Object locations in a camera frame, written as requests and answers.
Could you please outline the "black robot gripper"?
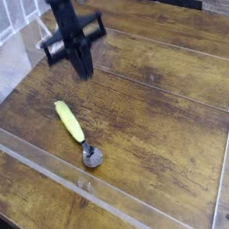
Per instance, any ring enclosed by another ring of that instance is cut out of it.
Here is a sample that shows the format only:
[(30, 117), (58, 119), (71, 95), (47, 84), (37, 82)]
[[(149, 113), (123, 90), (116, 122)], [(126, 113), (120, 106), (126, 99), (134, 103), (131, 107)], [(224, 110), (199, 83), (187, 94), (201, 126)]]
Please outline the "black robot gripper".
[[(58, 31), (51, 38), (41, 44), (49, 65), (60, 59), (70, 60), (79, 78), (86, 80), (93, 76), (92, 54), (90, 53), (93, 41), (105, 36), (106, 29), (102, 22), (102, 12), (91, 15), (78, 16), (70, 0), (47, 0), (58, 24)], [(90, 35), (84, 34), (84, 28), (92, 22), (98, 22), (98, 29)], [(49, 47), (57, 41), (63, 41), (64, 49), (51, 54)]]

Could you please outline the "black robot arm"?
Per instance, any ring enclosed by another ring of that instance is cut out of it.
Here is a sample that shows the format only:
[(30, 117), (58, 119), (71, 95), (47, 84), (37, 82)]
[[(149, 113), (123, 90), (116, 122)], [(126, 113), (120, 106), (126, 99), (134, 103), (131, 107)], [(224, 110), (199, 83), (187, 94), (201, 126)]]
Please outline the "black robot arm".
[[(75, 0), (84, 4), (86, 0)], [(45, 0), (51, 6), (58, 29), (40, 44), (47, 63), (53, 65), (62, 59), (69, 60), (81, 80), (94, 75), (91, 44), (105, 36), (102, 12), (79, 16), (71, 0)]]

